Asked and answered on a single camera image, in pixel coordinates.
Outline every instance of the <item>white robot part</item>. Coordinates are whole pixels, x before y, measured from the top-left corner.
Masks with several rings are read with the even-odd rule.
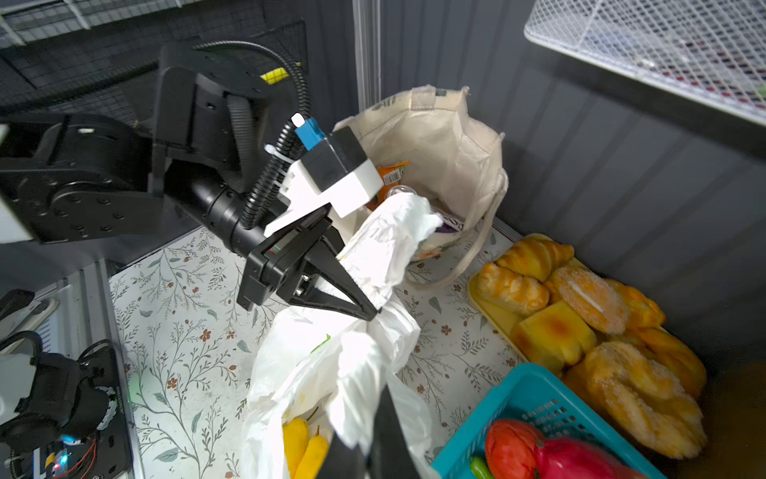
[[[288,168],[280,188],[280,194],[290,200],[290,205],[286,212],[266,226],[264,234],[269,237],[328,203],[340,218],[344,218],[368,203],[382,187],[383,180],[370,159],[324,192],[319,190],[300,160],[295,161]]]

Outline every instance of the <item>wire mesh shelf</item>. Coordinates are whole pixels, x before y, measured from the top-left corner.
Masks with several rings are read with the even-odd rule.
[[[763,0],[537,0],[524,34],[766,126]]]

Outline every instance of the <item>gray paneled wall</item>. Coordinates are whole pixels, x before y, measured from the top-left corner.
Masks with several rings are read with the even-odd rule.
[[[382,2],[383,95],[471,88],[498,216],[639,287],[709,366],[766,350],[766,130],[541,48],[533,0]]]

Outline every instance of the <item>bread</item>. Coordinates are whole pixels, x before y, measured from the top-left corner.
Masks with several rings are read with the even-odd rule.
[[[556,304],[557,302],[563,300],[551,278],[548,278],[548,280],[546,280],[542,285],[545,286],[545,289],[548,290],[548,294],[550,295],[548,304]]]
[[[705,366],[681,340],[655,328],[627,330],[622,335],[613,336],[612,340],[632,344],[645,357],[670,369],[681,382],[686,394],[699,399],[707,382]]]
[[[524,356],[541,366],[572,366],[583,355],[596,347],[596,335],[593,330],[569,307],[561,301],[535,313],[511,330],[511,341]]]
[[[531,235],[514,243],[496,263],[516,273],[545,281],[553,270],[574,256],[575,249],[568,244],[559,244],[541,235]]]
[[[576,267],[561,267],[551,279],[564,301],[591,327],[609,334],[625,331],[627,306],[606,281]]]
[[[585,381],[586,401],[639,443],[669,458],[693,458],[707,442],[702,411],[665,366],[627,343],[590,351],[569,382]]]
[[[548,304],[548,290],[533,277],[522,276],[494,263],[487,263],[476,282],[479,295],[488,301],[531,316]]]
[[[665,313],[657,306],[657,303],[644,296],[636,288],[626,286],[613,279],[606,279],[605,281],[627,305],[628,318],[625,324],[627,329],[658,327],[665,322]]]
[[[562,267],[573,267],[580,270],[590,271],[588,267],[582,264],[582,261],[578,260],[577,258],[572,258],[571,260],[567,261],[567,263]],[[552,277],[548,277],[548,279],[545,280],[545,282],[542,285],[545,286],[545,288],[551,294],[551,299],[548,301],[548,304],[554,304],[561,301],[561,294],[559,294],[558,291],[556,290],[556,285],[553,284]]]

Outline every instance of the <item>croissant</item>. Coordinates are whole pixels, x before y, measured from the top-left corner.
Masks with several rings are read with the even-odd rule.
[[[632,344],[649,359],[654,359],[676,375],[686,394],[699,399],[707,382],[702,361],[675,336],[655,328],[627,330],[612,340]]]
[[[657,303],[644,296],[636,288],[612,279],[605,279],[604,281],[620,295],[627,305],[628,318],[625,324],[627,329],[657,327],[662,326],[665,322],[665,313],[657,306]]]
[[[476,282],[477,293],[524,317],[548,304],[548,290],[533,277],[526,277],[494,263],[487,263]]]
[[[497,260],[497,264],[542,282],[548,279],[553,270],[574,256],[575,249],[572,246],[533,235],[514,243]]]

